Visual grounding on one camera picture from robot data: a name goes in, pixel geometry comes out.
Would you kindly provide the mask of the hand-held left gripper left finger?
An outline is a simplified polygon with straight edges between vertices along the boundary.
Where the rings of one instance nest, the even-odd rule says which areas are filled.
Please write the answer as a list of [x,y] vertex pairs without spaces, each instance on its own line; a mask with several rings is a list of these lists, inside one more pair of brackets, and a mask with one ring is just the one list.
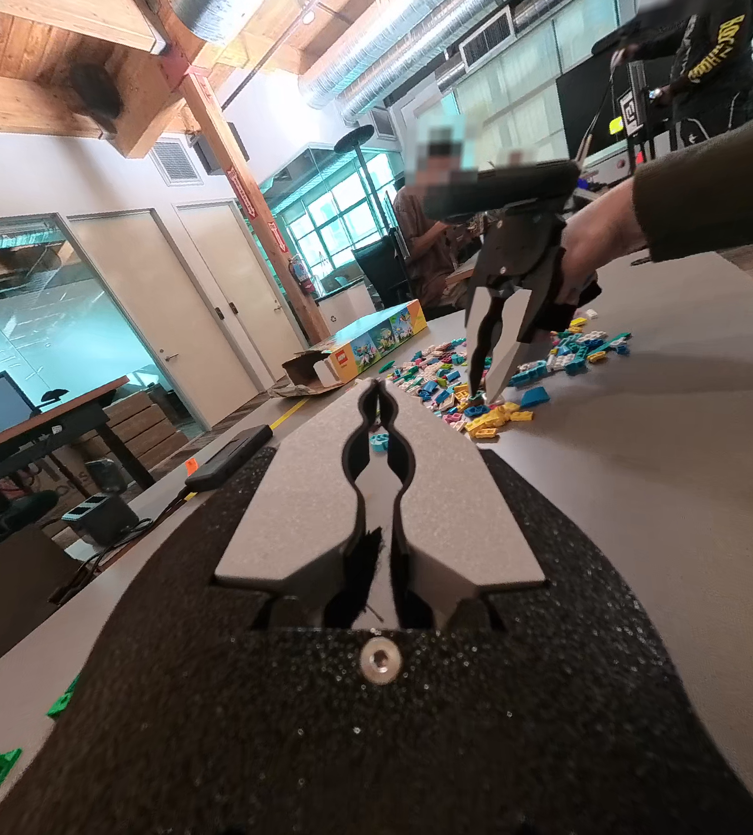
[[357,486],[370,463],[379,386],[359,381],[279,445],[214,573],[225,588],[294,598],[318,625],[362,616],[382,528]]

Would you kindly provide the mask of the pile of colourful toy bricks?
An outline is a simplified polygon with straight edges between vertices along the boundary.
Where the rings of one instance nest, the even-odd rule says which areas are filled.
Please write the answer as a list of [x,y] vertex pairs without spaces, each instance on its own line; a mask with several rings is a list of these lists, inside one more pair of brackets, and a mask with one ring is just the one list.
[[551,378],[567,380],[582,376],[612,356],[630,354],[633,334],[622,331],[610,336],[607,331],[588,330],[587,326],[596,317],[596,311],[587,310],[583,317],[575,317],[566,330],[552,331],[549,348],[537,360],[520,364],[507,387],[491,403],[486,401],[485,392],[491,359],[486,358],[479,392],[471,395],[466,380],[464,337],[418,351],[407,361],[385,362],[378,372],[386,383],[416,397],[428,412],[449,427],[474,442],[491,443],[511,424],[531,422],[536,409],[549,404],[522,410],[520,397],[529,388],[544,387],[543,383]]

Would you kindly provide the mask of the person's right forearm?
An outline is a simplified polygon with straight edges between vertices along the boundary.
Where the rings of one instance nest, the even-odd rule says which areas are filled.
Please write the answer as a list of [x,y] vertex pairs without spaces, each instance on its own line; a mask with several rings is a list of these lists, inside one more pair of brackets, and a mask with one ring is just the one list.
[[632,195],[655,263],[753,245],[753,120],[647,163]]

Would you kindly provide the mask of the colourful cardboard toy box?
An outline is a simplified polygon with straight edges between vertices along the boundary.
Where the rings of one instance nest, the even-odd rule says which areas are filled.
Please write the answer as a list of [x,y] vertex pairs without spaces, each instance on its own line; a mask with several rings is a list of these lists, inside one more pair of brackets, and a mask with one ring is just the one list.
[[343,387],[426,329],[419,300],[374,312],[284,363],[273,398],[310,397]]

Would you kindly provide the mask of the white waste bin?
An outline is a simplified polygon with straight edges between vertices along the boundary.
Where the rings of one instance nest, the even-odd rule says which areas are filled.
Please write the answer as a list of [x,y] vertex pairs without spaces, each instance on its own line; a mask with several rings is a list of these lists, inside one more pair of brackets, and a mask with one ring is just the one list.
[[353,281],[319,298],[317,306],[331,334],[377,310],[369,286],[363,279]]

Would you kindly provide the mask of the black computer monitor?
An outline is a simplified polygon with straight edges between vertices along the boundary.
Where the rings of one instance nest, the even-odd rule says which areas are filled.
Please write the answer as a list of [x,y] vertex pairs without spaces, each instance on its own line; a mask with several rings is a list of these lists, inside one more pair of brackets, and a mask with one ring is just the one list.
[[576,157],[595,120],[589,155],[626,140],[625,130],[610,132],[622,116],[620,99],[631,89],[629,69],[621,65],[610,77],[611,51],[588,58],[556,80],[563,130],[570,158]]

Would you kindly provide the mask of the stack of cardboard boxes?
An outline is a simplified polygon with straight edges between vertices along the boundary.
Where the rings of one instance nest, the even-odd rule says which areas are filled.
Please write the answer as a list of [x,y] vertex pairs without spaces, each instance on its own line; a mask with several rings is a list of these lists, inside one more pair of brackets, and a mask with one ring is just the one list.
[[121,398],[103,407],[107,427],[148,471],[179,452],[189,437],[178,426],[180,413],[159,383],[132,392],[124,386]]

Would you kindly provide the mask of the black battery charger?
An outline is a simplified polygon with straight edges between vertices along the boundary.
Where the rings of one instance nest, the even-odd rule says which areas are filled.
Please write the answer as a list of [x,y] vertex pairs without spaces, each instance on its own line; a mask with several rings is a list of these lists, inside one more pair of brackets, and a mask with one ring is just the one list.
[[139,525],[138,515],[119,494],[95,494],[61,517],[80,538],[99,548],[109,548]]

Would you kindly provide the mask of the large paned window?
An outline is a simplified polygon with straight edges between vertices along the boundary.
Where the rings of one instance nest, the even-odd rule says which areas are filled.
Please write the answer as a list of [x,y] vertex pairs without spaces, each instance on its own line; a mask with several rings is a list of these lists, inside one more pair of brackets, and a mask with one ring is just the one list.
[[308,147],[276,176],[268,192],[274,215],[319,296],[360,277],[354,251],[396,225],[391,202],[398,163],[392,151]]

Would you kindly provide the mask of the white door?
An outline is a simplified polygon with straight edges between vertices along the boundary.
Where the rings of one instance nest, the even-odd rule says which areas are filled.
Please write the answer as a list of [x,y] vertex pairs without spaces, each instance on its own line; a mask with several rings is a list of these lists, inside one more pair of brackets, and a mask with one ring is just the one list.
[[207,421],[257,394],[150,210],[69,224],[172,381]]
[[303,349],[298,329],[235,201],[177,207],[184,229],[225,298],[228,321],[240,324],[273,381]]

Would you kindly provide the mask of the glass office partition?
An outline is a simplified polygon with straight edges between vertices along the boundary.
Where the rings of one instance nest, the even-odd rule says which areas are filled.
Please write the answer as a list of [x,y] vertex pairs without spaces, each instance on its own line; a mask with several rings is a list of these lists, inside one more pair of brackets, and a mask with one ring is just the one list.
[[39,406],[120,377],[114,401],[144,392],[188,439],[205,431],[173,379],[53,214],[0,218],[0,374]]

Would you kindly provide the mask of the dark brown board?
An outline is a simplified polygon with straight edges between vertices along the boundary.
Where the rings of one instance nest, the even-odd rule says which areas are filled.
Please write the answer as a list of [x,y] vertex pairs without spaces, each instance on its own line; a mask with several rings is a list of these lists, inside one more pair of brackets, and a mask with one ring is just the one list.
[[37,529],[0,544],[0,658],[56,611],[50,599],[81,565]]

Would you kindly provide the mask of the silver ventilation duct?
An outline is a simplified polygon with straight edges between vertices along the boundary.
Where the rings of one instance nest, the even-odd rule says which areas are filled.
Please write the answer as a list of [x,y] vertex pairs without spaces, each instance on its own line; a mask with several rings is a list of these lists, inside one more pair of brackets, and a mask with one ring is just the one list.
[[440,3],[373,2],[299,77],[301,98],[313,109],[326,107]]
[[335,99],[340,118],[352,126],[398,89],[411,89],[445,63],[449,47],[507,5],[505,1],[434,2],[408,33],[340,91]]

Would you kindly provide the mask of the black wall speaker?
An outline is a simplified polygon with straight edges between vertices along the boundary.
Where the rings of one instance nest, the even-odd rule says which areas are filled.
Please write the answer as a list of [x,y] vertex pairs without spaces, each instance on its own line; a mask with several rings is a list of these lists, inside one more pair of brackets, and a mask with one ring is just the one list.
[[[238,145],[244,160],[248,162],[250,159],[249,153],[246,150],[246,146],[244,145],[235,124],[231,121],[227,122],[227,124],[229,125],[230,131],[234,136],[236,144]],[[218,162],[215,152],[202,132],[190,135],[188,138],[188,144],[198,156],[206,174],[225,175],[225,171],[223,171],[222,166]]]

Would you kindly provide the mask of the white wall vent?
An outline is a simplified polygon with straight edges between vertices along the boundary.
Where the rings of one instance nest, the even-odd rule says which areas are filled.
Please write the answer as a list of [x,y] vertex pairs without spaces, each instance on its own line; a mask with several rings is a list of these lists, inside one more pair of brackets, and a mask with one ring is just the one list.
[[181,140],[160,139],[149,153],[156,169],[169,187],[202,185],[203,180]]

